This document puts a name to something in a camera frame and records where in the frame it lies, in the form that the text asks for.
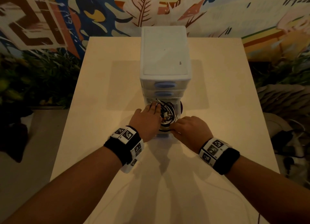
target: wall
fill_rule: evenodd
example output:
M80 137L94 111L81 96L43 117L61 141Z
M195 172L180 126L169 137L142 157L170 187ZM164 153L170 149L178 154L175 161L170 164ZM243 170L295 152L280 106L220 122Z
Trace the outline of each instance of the wall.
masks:
M309 53L310 0L0 0L0 52L83 59L90 36L184 25L189 37L240 37L249 60Z

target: white table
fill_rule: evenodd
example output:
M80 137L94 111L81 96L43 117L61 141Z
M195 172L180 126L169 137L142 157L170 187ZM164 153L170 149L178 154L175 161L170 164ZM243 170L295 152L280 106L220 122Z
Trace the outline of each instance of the white table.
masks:
M182 116L202 118L214 136L278 172L241 39L188 42L192 80ZM90 38L51 179L144 107L139 71L140 38ZM188 148L154 139L129 174L116 175L86 223L241 224L257 218L241 193Z

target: forearm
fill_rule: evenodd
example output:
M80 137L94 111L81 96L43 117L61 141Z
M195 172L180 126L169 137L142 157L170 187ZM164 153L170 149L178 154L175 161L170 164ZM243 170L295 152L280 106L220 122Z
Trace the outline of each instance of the forearm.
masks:
M310 191L243 156L225 175L273 223L308 223Z
M46 185L3 224L83 223L121 167L118 157L101 147Z

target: person's left hand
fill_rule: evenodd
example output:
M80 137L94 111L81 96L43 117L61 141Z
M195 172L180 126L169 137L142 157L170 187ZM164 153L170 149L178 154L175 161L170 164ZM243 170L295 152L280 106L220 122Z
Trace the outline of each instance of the person's left hand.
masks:
M129 125L134 127L143 142L148 142L157 134L160 124L160 104L153 101L151 105L147 105L143 112L141 109L137 109L132 116Z

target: oval blue handle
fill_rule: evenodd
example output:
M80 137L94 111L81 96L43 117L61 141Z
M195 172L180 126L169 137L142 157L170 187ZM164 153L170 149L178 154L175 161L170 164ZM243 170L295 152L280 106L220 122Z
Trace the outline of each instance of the oval blue handle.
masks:
M172 96L173 93L172 92L155 92L155 95L157 97L168 97L168 96Z
M176 87L176 83L174 82L157 82L154 84L155 87L157 88L172 88L172 87Z

